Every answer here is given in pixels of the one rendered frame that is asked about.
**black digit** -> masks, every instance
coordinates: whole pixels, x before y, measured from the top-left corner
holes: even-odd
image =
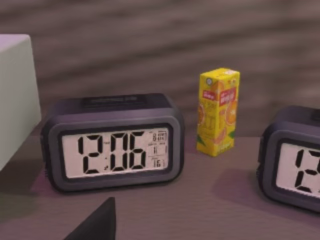
[[[103,138],[101,135],[89,135],[86,136],[89,140],[96,140],[97,142],[97,152],[89,152],[87,156],[84,156],[82,159],[83,162],[83,172],[85,174],[98,174],[97,169],[89,169],[89,157],[96,158],[103,152]],[[84,154],[84,138],[80,137],[78,139],[78,152]]]
[[[300,150],[300,151],[298,151],[298,153],[296,155],[295,166],[297,168],[301,167],[304,153],[305,153],[304,150]],[[313,157],[320,158],[320,152],[309,151],[309,153]],[[316,170],[306,169],[304,171],[299,171],[297,176],[296,176],[296,180],[295,180],[295,185],[294,186],[298,190],[301,190],[301,191],[304,191],[304,192],[307,192],[307,193],[312,193],[312,191],[311,191],[311,189],[309,187],[301,186],[305,174],[312,175],[312,176],[316,176],[316,175],[320,174],[320,159],[319,159],[319,162],[318,162]]]
[[[129,167],[131,169],[143,169],[146,167],[146,151],[141,148],[135,149],[135,139],[136,137],[140,137],[144,134],[144,131],[136,131],[130,134],[130,159],[129,159]],[[141,154],[140,162],[141,164],[135,164],[135,154]]]
[[[111,152],[116,150],[117,145],[117,139],[122,139],[122,149],[127,150],[128,149],[128,134],[126,133],[115,133],[111,135]],[[110,168],[113,172],[120,172],[124,171],[128,168],[128,154],[124,153],[122,155],[122,166],[116,166],[116,155],[112,153],[110,155]]]

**brown background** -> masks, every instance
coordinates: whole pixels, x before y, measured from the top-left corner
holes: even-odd
[[[318,107],[318,0],[1,0],[0,33],[32,37],[43,114],[69,97],[163,92],[197,121],[199,74],[242,73],[238,136],[288,104]]]

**tabletop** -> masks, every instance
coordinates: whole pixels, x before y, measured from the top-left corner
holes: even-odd
[[[259,191],[259,138],[238,137],[218,157],[195,145],[186,138],[183,172],[170,184],[63,195],[44,176],[38,138],[29,137],[0,172],[1,240],[62,240],[109,197],[117,240],[319,239],[320,216]]]

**yellow juice carton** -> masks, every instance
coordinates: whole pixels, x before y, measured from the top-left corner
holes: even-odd
[[[219,68],[200,75],[196,149],[210,156],[235,145],[240,73]]]

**white box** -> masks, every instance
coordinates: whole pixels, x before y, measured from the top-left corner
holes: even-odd
[[[0,34],[0,171],[40,120],[31,39]]]

